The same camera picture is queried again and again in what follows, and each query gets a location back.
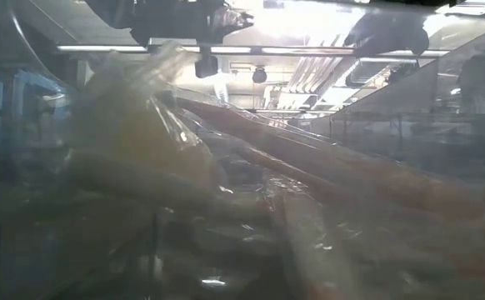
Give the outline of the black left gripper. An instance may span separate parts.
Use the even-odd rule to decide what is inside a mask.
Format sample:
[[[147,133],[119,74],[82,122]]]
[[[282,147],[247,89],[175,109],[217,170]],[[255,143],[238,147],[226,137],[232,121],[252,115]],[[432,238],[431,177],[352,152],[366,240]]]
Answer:
[[[147,46],[151,38],[194,39],[213,44],[253,25],[253,15],[228,7],[223,0],[137,0],[130,33],[141,46]],[[200,46],[199,53],[196,77],[216,75],[218,59],[212,48]]]

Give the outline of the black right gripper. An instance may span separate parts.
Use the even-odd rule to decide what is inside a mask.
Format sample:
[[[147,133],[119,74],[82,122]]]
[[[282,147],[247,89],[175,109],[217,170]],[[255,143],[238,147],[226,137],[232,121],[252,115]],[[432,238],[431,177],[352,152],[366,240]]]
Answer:
[[[356,57],[409,50],[416,56],[429,47],[426,17],[413,12],[367,12],[352,27],[343,46]]]

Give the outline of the ceiling light strip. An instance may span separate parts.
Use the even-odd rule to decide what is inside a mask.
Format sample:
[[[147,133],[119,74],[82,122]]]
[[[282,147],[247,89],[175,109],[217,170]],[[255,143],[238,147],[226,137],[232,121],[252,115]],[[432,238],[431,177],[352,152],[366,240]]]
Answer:
[[[214,54],[220,55],[243,55],[252,52],[250,47],[211,47]]]
[[[262,47],[261,55],[286,57],[358,57],[358,58],[438,58],[450,53],[449,50],[426,50],[422,54],[413,54],[409,50],[398,50],[376,54],[359,54],[351,47]]]
[[[117,51],[122,53],[145,53],[146,48],[140,46],[109,46],[109,45],[60,45],[59,52],[64,53],[105,53]]]

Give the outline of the clear plastic bin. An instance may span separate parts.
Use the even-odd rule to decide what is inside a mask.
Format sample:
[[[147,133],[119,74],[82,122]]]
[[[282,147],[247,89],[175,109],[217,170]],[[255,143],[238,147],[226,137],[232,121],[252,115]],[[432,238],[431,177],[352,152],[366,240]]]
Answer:
[[[485,215],[447,218],[336,176],[320,178],[352,200],[324,202],[303,183],[233,150],[253,145],[178,106],[185,98],[232,108],[275,128],[485,188],[485,0],[418,10],[427,15],[428,50],[450,51],[434,58],[258,53],[263,47],[352,48],[343,40],[364,13],[413,7],[368,0],[226,2],[253,15],[254,25],[212,47],[252,52],[212,53],[218,73],[206,78],[196,77],[195,62],[188,64],[173,84],[177,115],[212,152],[222,180],[211,189],[263,200],[269,218],[262,222],[151,209],[79,187],[65,172],[75,150],[68,143],[73,102],[110,52],[59,52],[57,46],[146,48],[120,52],[136,61],[175,42],[199,59],[195,40],[152,38],[143,47],[128,28],[108,26],[84,0],[0,0],[0,79],[20,69],[40,74],[66,88],[70,99],[63,145],[0,147],[0,300],[307,300],[275,217],[269,187],[276,182],[300,187],[323,207],[363,300],[485,300],[484,283],[462,276],[428,248],[446,236],[485,234]],[[265,68],[266,82],[253,82],[255,67]]]

